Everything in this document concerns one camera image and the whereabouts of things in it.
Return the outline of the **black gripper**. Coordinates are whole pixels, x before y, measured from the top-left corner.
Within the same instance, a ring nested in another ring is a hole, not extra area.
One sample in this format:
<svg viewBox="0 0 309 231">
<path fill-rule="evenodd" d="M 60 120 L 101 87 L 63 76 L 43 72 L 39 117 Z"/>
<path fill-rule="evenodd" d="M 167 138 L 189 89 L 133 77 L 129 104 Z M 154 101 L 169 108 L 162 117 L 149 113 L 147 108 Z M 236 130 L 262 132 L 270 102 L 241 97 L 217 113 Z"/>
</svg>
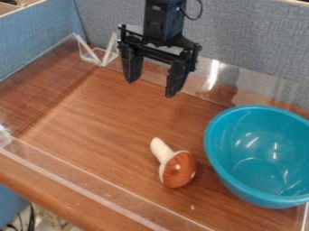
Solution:
<svg viewBox="0 0 309 231">
<path fill-rule="evenodd" d="M 167 72 L 166 97 L 174 97 L 183 88 L 189 73 L 196 71 L 202 46 L 189 40 L 182 33 L 165 41 L 147 36 L 138 25 L 123 23 L 118 28 L 125 79 L 133 83 L 141 77 L 145 58 L 171 64 Z"/>
</svg>

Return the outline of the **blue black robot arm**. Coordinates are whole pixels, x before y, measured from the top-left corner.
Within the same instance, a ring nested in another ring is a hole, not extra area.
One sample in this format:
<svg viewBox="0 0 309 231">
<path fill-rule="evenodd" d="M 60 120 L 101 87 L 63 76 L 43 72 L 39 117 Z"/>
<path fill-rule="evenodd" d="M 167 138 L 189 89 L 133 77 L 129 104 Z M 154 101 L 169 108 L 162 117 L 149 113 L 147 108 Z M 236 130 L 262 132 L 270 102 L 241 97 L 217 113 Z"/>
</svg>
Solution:
<svg viewBox="0 0 309 231">
<path fill-rule="evenodd" d="M 167 71 L 166 97 L 182 90 L 189 74 L 196 71 L 198 52 L 202 46 L 183 35 L 187 0 L 146 0 L 143 27 L 122 23 L 118 48 L 122 58 L 125 79 L 134 82 L 142 75 L 143 58 L 170 65 Z"/>
</svg>

